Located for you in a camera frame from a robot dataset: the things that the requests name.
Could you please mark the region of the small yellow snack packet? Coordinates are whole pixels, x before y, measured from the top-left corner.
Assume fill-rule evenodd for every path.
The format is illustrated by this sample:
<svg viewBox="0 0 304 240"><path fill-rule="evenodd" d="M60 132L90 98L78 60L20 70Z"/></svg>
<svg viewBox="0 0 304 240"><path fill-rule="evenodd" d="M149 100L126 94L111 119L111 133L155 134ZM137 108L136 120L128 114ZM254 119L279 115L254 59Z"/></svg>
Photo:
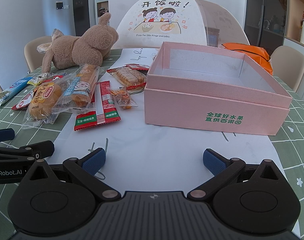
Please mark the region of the small yellow snack packet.
<svg viewBox="0 0 304 240"><path fill-rule="evenodd" d="M27 82L27 84L36 87L36 86L38 86L38 85L40 85L42 83L42 80L43 80L43 77L41 77L41 76L35 76L35 77L31 78Z"/></svg>

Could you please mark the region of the beige dining chair left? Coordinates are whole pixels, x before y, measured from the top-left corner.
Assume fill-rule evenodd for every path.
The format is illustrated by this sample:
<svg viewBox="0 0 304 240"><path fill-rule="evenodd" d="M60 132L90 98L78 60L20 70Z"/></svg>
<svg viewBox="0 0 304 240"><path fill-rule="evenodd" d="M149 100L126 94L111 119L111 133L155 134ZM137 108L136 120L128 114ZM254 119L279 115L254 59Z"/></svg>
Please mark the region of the beige dining chair left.
<svg viewBox="0 0 304 240"><path fill-rule="evenodd" d="M28 42L24 47L24 56L30 72L35 71L42 65L43 53L37 51L37 46L43 43L49 43L52 39L50 36L43 36Z"/></svg>

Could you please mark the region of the round bread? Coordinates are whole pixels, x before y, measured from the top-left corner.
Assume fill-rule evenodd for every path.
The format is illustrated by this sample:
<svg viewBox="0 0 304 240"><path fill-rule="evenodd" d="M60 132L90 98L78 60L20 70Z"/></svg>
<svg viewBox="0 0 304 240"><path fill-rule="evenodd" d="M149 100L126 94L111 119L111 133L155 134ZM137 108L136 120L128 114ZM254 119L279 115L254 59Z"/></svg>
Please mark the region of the round bread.
<svg viewBox="0 0 304 240"><path fill-rule="evenodd" d="M39 128L54 124L58 114L52 108L68 86L66 78L42 83L36 90L23 118L22 129Z"/></svg>

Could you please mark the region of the red long snack packet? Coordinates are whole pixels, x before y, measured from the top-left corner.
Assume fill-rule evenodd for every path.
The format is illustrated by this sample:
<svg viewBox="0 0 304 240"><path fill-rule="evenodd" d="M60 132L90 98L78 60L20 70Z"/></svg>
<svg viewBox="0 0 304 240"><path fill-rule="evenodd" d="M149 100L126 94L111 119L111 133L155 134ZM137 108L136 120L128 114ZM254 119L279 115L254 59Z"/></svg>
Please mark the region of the red long snack packet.
<svg viewBox="0 0 304 240"><path fill-rule="evenodd" d="M95 103L95 110L78 114L74 124L74 131L106 125L121 120L110 88L110 81L97 83L92 98Z"/></svg>

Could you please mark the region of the blue white snack bag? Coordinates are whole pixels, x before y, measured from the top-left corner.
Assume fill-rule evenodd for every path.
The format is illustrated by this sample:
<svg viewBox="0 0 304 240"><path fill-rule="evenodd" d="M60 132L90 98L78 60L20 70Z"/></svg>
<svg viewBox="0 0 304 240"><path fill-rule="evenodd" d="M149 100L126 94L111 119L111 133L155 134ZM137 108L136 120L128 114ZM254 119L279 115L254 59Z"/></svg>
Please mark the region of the blue white snack bag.
<svg viewBox="0 0 304 240"><path fill-rule="evenodd" d="M12 97L16 96L21 90L23 90L26 86L29 80L31 80L32 77L24 77L15 83L13 83L10 87L6 88L2 92L0 92L0 107L8 102Z"/></svg>

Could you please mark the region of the beige dining chair right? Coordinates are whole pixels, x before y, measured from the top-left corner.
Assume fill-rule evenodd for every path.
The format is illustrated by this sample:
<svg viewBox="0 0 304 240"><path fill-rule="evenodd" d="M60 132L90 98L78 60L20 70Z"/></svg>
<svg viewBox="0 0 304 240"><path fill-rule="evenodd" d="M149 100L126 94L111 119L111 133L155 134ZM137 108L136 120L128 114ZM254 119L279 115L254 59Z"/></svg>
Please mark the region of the beige dining chair right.
<svg viewBox="0 0 304 240"><path fill-rule="evenodd" d="M279 46L271 55L273 76L297 91L304 74L304 55L289 46Z"/></svg>

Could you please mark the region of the pink cardboard gift box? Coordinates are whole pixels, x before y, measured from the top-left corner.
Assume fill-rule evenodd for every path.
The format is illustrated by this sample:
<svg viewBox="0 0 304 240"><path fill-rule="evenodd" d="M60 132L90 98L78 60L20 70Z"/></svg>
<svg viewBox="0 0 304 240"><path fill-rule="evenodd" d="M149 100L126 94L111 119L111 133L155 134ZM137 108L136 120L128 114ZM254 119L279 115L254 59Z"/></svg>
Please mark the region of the pink cardboard gift box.
<svg viewBox="0 0 304 240"><path fill-rule="evenodd" d="M247 55L164 42L144 89L147 124L216 132L275 135L291 95Z"/></svg>

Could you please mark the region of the white printed table runner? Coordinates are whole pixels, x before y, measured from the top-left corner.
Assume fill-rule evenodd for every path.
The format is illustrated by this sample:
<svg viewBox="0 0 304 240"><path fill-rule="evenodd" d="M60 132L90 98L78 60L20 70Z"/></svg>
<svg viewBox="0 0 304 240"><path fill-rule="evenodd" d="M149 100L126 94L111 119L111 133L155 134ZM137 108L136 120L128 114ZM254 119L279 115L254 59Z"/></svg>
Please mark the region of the white printed table runner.
<svg viewBox="0 0 304 240"><path fill-rule="evenodd" d="M133 98L137 107L119 110L117 122L74 131L72 116L55 140L55 152L48 162L60 164L70 157L82 158L94 148L106 148L102 172L105 182L119 192L189 192L212 176L202 161L207 148L251 164L264 159L279 163L271 135L147 124L144 91Z"/></svg>

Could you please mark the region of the long bread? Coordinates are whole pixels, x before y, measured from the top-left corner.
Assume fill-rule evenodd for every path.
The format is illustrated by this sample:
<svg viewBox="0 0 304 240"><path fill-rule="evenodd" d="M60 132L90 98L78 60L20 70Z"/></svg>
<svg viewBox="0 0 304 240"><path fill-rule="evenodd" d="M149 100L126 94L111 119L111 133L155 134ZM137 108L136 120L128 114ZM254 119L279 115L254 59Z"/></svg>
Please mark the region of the long bread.
<svg viewBox="0 0 304 240"><path fill-rule="evenodd" d="M69 78L69 86L57 100L52 113L85 113L92 107L92 98L99 78L100 66L84 64Z"/></svg>

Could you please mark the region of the white printed food cover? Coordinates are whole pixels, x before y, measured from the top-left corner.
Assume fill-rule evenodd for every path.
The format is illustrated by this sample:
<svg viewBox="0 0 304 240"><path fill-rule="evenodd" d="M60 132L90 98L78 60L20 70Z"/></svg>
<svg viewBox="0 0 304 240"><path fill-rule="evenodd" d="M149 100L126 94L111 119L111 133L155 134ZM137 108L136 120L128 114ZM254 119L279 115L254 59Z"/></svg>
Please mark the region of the white printed food cover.
<svg viewBox="0 0 304 240"><path fill-rule="evenodd" d="M117 33L115 49L160 48L163 42L249 44L231 13L205 0L139 0L122 18Z"/></svg>

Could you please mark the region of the orange basketball pattern bag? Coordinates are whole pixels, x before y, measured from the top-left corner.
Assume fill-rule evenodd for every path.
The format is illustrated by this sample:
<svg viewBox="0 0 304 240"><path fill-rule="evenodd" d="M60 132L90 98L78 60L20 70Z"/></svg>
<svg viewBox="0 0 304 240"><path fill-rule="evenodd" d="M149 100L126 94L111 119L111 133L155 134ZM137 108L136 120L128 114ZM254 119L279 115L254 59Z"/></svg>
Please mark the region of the orange basketball pattern bag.
<svg viewBox="0 0 304 240"><path fill-rule="evenodd" d="M224 43L222 46L225 49L246 54L251 59L256 61L270 75L273 75L271 57L264 48L242 43Z"/></svg>

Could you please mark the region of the black wall switch panel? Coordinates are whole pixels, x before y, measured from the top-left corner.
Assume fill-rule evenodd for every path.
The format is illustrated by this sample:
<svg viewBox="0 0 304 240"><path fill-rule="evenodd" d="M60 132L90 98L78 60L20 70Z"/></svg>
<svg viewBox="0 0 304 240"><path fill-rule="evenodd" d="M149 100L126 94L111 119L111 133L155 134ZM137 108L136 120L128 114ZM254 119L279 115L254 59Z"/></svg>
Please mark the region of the black wall switch panel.
<svg viewBox="0 0 304 240"><path fill-rule="evenodd" d="M63 2L56 2L56 9L57 10L63 9L63 8L64 8Z"/></svg>

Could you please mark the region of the small orange snack packet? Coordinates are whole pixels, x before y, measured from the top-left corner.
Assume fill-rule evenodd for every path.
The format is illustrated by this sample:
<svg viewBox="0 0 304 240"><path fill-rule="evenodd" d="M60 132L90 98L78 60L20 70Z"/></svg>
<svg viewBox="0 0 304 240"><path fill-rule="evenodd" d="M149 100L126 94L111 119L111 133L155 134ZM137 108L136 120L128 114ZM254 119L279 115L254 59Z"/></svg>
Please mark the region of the small orange snack packet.
<svg viewBox="0 0 304 240"><path fill-rule="evenodd" d="M111 89L110 93L118 107L121 109L131 109L137 107L137 103L132 99L126 88Z"/></svg>

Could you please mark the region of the red chicken snack pouch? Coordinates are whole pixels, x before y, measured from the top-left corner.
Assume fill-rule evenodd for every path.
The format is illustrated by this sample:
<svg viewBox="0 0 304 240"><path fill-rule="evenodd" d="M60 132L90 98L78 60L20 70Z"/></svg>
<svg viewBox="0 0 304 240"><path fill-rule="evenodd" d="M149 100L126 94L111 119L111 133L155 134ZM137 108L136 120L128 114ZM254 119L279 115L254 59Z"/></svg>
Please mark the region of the red chicken snack pouch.
<svg viewBox="0 0 304 240"><path fill-rule="evenodd" d="M65 75L66 75L65 72L59 73L59 74L57 74L57 73L49 74L49 76L44 74L44 75L41 76L41 77L43 77L43 80L42 80L42 83L40 85L43 85L45 83L49 83L49 82L52 82L54 80L63 78ZM15 104L12 107L12 110L15 111L15 110L19 110L19 109L23 109L23 108L28 107L28 105L31 103L31 101L33 99L33 96L36 94L40 85L34 87L33 90L31 90L28 94L26 94L17 104Z"/></svg>

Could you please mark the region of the cracker pack red wrapper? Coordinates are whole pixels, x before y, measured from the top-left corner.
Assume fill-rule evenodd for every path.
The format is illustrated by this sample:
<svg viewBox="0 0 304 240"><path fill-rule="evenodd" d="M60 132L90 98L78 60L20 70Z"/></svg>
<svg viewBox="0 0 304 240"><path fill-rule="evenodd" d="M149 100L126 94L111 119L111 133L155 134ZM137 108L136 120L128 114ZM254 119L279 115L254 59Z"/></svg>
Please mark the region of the cracker pack red wrapper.
<svg viewBox="0 0 304 240"><path fill-rule="evenodd" d="M144 74L128 66L108 69L107 73L121 83L126 90L144 88L147 82Z"/></svg>

